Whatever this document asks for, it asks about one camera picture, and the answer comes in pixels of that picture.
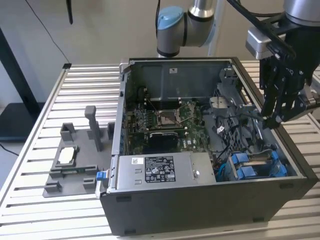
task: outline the power supply label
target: power supply label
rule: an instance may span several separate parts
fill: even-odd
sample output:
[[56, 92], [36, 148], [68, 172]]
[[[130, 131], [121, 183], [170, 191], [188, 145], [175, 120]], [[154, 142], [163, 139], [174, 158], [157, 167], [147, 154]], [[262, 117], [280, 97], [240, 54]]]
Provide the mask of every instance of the power supply label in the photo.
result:
[[151, 156], [144, 158], [145, 181], [149, 183], [165, 183], [176, 181], [173, 156]]

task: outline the white label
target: white label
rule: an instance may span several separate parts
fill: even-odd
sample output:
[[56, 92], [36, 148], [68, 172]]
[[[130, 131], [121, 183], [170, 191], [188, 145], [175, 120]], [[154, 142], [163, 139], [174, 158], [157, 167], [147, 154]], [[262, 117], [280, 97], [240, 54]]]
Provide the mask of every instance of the white label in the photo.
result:
[[131, 163], [132, 164], [144, 164], [144, 158], [143, 157], [133, 157]]
[[220, 126], [217, 130], [216, 133], [219, 134], [221, 132], [223, 132], [225, 130], [225, 128], [223, 126]]
[[176, 67], [169, 68], [169, 73], [170, 73], [170, 74], [176, 74], [176, 73], [178, 73], [178, 68], [176, 68]]

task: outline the robotic arm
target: robotic arm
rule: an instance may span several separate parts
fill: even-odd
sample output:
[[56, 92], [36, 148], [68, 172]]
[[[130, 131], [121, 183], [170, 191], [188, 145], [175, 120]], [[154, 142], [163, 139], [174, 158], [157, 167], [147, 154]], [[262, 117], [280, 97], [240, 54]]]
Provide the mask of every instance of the robotic arm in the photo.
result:
[[[265, 128], [297, 119], [320, 107], [311, 92], [312, 76], [320, 64], [320, 1], [285, 0], [284, 12], [263, 21], [239, 0], [227, 0], [254, 27], [248, 31], [247, 49], [260, 60], [260, 89], [264, 90], [261, 115]], [[180, 47], [209, 43], [214, 35], [212, 0], [194, 0], [188, 13], [179, 7], [160, 11], [157, 51], [174, 57]]]

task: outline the black stand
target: black stand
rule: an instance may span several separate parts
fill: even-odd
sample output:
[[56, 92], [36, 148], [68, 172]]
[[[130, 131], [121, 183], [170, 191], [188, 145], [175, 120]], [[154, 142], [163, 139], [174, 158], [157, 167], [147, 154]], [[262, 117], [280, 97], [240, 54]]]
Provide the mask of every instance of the black stand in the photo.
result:
[[44, 104], [37, 103], [1, 28], [0, 61], [23, 102], [10, 103], [0, 115], [0, 142], [24, 142]]

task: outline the black computer case exterior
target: black computer case exterior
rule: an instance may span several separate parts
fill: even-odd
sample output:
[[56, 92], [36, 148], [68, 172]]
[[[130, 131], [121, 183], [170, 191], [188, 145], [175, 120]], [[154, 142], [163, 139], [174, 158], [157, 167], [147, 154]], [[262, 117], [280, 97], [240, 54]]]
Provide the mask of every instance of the black computer case exterior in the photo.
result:
[[[263, 96], [240, 61], [235, 57], [227, 59], [231, 59], [262, 106]], [[305, 178], [226, 182], [122, 193], [102, 192], [100, 201], [112, 234], [142, 235], [269, 221], [286, 202], [302, 198], [318, 181], [286, 130], [280, 126], [275, 132]]]

